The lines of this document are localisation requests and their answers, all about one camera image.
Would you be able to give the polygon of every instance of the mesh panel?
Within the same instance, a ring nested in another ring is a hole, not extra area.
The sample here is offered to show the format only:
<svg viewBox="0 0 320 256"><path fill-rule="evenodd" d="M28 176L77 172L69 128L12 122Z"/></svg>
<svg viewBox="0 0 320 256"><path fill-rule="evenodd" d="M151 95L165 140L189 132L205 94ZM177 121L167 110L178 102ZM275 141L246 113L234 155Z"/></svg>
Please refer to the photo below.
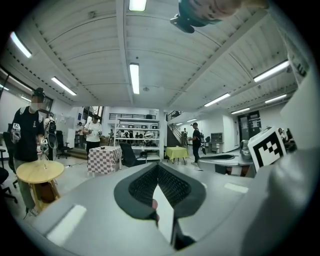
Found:
<svg viewBox="0 0 320 256"><path fill-rule="evenodd" d="M158 166L158 183L166 199L172 207L184 200L191 192L191 186Z"/></svg>
<svg viewBox="0 0 320 256"><path fill-rule="evenodd" d="M158 185L158 165L129 185L129 193L139 202L152 206L152 199Z"/></svg>

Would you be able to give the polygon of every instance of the black t-shirt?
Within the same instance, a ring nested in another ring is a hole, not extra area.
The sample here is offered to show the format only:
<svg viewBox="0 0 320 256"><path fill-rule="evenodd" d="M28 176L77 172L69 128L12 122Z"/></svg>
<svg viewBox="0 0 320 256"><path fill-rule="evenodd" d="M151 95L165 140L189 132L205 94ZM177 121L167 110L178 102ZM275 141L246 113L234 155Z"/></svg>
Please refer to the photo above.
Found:
<svg viewBox="0 0 320 256"><path fill-rule="evenodd" d="M193 146L199 146L199 147L200 147L200 145L201 145L200 131L197 130L197 129L195 129L194 132L193 132L192 137L193 137L193 138L194 138L194 137L197 138L196 140L193 140L193 141L192 141L192 145L193 145Z"/></svg>
<svg viewBox="0 0 320 256"><path fill-rule="evenodd" d="M38 160L37 135L44 135L44 120L39 122L38 111L31 114L27 106L20 114L20 109L15 113L12 123L20 125L21 139L14 145L14 158L21 161L32 162Z"/></svg>

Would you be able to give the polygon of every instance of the box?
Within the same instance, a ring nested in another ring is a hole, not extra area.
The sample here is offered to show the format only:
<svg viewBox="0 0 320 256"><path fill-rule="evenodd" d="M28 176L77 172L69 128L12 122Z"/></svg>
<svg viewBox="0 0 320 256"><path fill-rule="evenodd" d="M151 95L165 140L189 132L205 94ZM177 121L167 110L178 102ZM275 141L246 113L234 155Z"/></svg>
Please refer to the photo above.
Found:
<svg viewBox="0 0 320 256"><path fill-rule="evenodd" d="M273 164L287 154L276 127L268 127L250 138L248 148L256 171L263 166Z"/></svg>

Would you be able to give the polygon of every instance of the white shelving unit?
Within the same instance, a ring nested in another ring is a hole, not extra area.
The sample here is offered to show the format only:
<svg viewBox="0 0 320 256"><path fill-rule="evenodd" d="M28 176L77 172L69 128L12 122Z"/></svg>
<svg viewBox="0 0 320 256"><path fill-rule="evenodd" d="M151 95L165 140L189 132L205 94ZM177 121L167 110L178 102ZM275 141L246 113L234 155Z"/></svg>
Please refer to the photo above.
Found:
<svg viewBox="0 0 320 256"><path fill-rule="evenodd" d="M135 125L135 126L147 126L148 128L126 128L122 127L122 125ZM157 129L152 129L152 125L157 125ZM127 131L142 131L142 132L156 132L157 138L147 139L148 141L154 141L157 146L131 146L133 150L154 150L158 151L157 155L149 155L146 159L147 161L156 161L161 160L160 158L160 140L164 140L164 135L160 133L160 121L157 119L140 119L140 118L118 118L115 119L115 125L114 125L114 135L118 134L119 130L127 130ZM116 146L116 143L120 140L129 140L129 141L145 141L145 138L124 138L124 137L116 137L113 145Z"/></svg>

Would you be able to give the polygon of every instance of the ceiling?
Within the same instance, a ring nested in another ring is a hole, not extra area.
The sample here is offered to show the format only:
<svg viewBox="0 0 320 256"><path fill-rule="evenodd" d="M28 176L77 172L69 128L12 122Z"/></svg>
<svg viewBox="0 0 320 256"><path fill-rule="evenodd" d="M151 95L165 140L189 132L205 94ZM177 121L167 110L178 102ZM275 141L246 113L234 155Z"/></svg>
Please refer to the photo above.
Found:
<svg viewBox="0 0 320 256"><path fill-rule="evenodd" d="M296 90L290 70L261 84L253 80L287 59L264 10L242 8L193 34L169 23L176 13L178 0L147 0L143 12L129 11L129 0L43 1L15 31L31 58L9 40L1 65L74 106L208 113L258 106ZM140 67L140 94L133 94L130 63ZM231 97L203 107L225 93Z"/></svg>

